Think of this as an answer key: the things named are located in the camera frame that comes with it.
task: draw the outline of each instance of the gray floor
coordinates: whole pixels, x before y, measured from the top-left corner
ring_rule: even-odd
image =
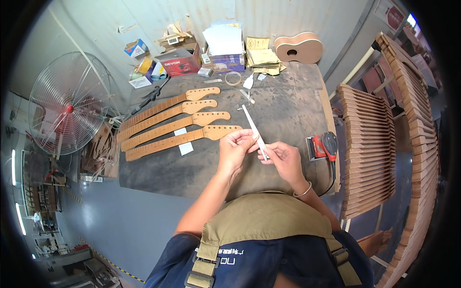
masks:
[[[63,237],[69,246],[82,237],[93,249],[134,276],[146,280],[171,238],[180,217],[194,202],[121,188],[116,181],[81,185],[70,191],[83,204],[61,193]],[[133,287],[142,283],[120,272]]]
[[[337,126],[336,130],[340,141],[340,159],[344,159],[344,127]],[[411,157],[411,153],[397,149],[396,193],[385,202],[379,226],[380,230],[393,228],[388,249],[377,255],[386,262],[391,261],[400,241],[404,214],[411,197]],[[344,171],[344,161],[340,164]],[[142,280],[148,277],[180,217],[194,202],[191,198],[121,188],[116,180],[110,179],[89,185],[71,182],[71,192],[81,197],[83,203],[67,193],[60,195],[63,213],[58,223],[67,243],[70,246],[79,244],[80,236],[115,265]],[[339,218],[343,198],[342,188],[337,194],[323,196],[322,200]],[[353,218],[349,233],[355,239],[374,233],[378,213],[379,206]],[[385,268],[373,260],[370,263],[375,270],[377,283]],[[119,273],[133,287],[142,286],[141,282],[129,275]]]

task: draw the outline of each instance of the sign on wall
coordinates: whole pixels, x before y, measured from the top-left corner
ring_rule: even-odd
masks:
[[[386,22],[394,32],[397,31],[400,24],[405,20],[403,12],[391,0],[380,0],[374,14]]]

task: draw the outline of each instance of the navy blue shirt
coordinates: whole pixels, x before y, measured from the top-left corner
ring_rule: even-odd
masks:
[[[333,235],[349,250],[349,262],[362,282],[360,287],[373,287],[373,270],[357,241],[342,230]],[[200,240],[188,233],[173,236],[144,288],[184,288],[199,244]],[[301,287],[344,287],[325,239],[316,236],[235,242],[221,246],[218,257],[214,288],[272,288],[279,271]]]

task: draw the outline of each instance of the workbench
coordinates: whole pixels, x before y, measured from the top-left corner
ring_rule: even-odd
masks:
[[[218,102],[215,108],[208,107],[202,112],[227,111],[230,120],[217,120],[211,125],[240,125],[249,129],[249,123],[243,110],[237,110],[242,104],[248,109],[259,133],[265,143],[283,141],[298,147],[304,175],[311,181],[317,194],[323,194],[331,185],[331,167],[327,159],[309,161],[306,137],[333,131],[333,116],[328,94],[317,65],[306,65],[298,62],[284,63],[287,69],[280,75],[267,77],[257,81],[256,73],[250,96],[255,104],[248,104],[240,89],[243,81],[251,74],[250,69],[242,73],[242,82],[230,86],[224,82],[225,73],[214,73],[211,78],[197,74],[174,77],[162,89],[160,97],[148,104],[143,110],[166,101],[187,90],[218,87],[221,93],[209,95],[203,100],[214,99]],[[203,81],[223,79],[222,82],[205,84]],[[152,86],[137,91],[139,97],[133,97],[130,108],[142,102],[141,96],[154,89]],[[189,114],[177,115],[149,129],[176,121]],[[200,129],[200,126],[186,127],[188,132]],[[173,133],[158,137],[145,144],[174,136]],[[157,153],[144,156],[134,161],[126,161],[125,153],[119,157],[119,182],[121,187],[147,192],[197,198],[217,170],[219,162],[219,141],[207,138],[192,142],[194,150],[181,156],[178,147],[172,147]],[[329,193],[339,190],[339,159],[336,164],[337,180]],[[289,193],[290,186],[282,180],[274,165],[263,165],[257,158],[257,152],[249,154],[243,162],[243,170],[231,187],[227,200],[244,194],[265,190],[280,190]]]

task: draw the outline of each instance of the hand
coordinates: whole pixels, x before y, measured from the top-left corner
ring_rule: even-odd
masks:
[[[219,140],[218,172],[235,177],[242,171],[242,162],[246,153],[258,149],[259,135],[251,129],[242,129],[229,133]]]
[[[301,155],[298,148],[283,142],[266,144],[266,147],[264,153],[270,158],[267,161],[264,160],[261,150],[258,150],[258,154],[260,154],[258,158],[262,164],[274,164],[280,177],[293,188],[295,188],[296,184],[306,181],[302,174]]]

